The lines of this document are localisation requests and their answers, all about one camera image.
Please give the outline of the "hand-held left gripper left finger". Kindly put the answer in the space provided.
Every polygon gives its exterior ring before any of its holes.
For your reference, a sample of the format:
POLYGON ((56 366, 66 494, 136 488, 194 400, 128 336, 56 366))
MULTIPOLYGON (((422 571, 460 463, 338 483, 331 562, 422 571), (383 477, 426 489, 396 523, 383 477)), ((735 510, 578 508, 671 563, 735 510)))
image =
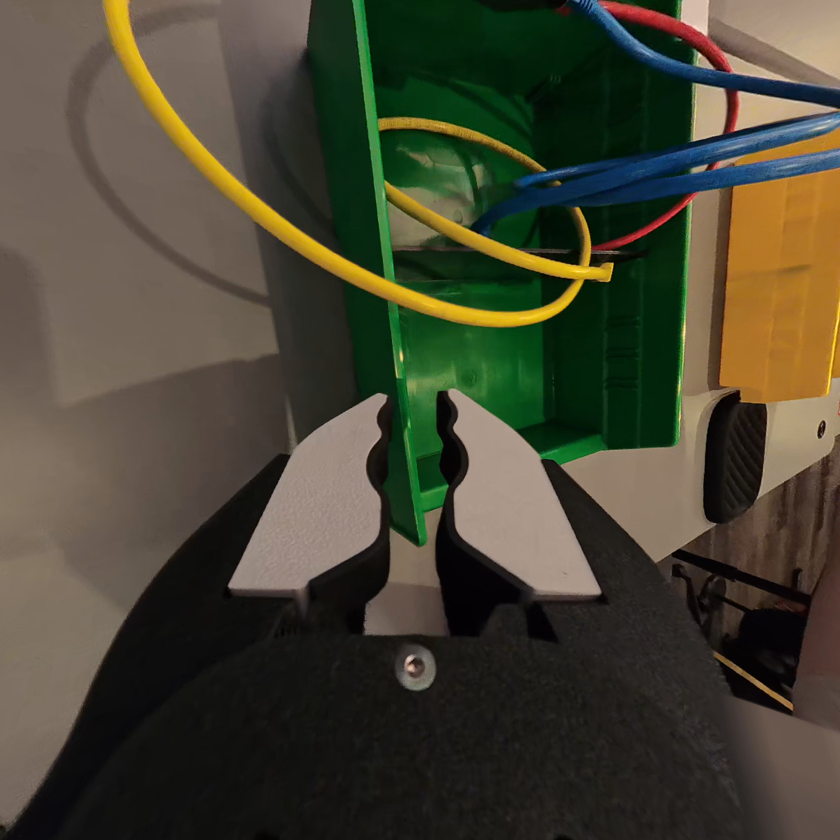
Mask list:
POLYGON ((375 394, 290 455, 228 589, 234 595, 372 599, 390 573, 384 491, 392 402, 375 394))

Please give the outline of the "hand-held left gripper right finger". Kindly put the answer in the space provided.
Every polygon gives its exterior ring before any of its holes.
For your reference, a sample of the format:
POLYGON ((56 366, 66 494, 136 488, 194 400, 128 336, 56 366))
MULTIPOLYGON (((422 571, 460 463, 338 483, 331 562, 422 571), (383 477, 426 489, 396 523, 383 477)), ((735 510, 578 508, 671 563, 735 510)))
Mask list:
POLYGON ((602 588, 538 451, 455 388, 437 395, 437 430, 448 483, 441 523, 455 546, 529 599, 599 599, 602 588))

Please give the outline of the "yellow plastic bin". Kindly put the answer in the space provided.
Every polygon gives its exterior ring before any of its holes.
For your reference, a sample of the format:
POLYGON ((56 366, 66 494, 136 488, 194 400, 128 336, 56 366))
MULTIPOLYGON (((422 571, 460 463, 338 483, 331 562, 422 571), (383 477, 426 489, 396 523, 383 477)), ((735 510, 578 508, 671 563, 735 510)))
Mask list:
POLYGON ((838 313, 838 170, 735 186, 720 387, 745 403, 827 396, 838 313))

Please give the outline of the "green plastic bin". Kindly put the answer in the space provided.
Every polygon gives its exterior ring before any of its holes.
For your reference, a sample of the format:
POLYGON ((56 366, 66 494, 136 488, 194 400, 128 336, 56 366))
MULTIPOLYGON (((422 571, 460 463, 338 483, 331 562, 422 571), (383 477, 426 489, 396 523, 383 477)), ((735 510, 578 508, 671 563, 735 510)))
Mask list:
MULTIPOLYGON (((474 130, 547 169, 690 140, 688 82, 645 68, 585 16, 480 2, 312 2, 308 62, 341 253, 411 291, 519 312, 570 282, 447 242, 386 201, 389 182, 469 226, 505 200, 522 166, 436 133, 379 134, 384 118, 474 130)), ((442 505, 437 394, 456 388, 559 464, 679 440, 690 212, 588 281, 546 322, 483 329, 345 286, 360 398, 393 401, 385 491, 392 526, 422 545, 442 505)))

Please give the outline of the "black cushioned wrist rest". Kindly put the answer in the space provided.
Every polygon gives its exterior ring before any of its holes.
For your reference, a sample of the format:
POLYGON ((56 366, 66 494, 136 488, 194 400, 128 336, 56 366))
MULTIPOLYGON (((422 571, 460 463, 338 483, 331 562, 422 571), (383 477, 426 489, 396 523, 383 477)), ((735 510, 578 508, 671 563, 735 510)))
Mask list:
POLYGON ((758 499, 767 431, 767 406, 744 402, 739 391, 726 394, 714 406, 703 474, 703 511, 709 522, 731 522, 758 499))

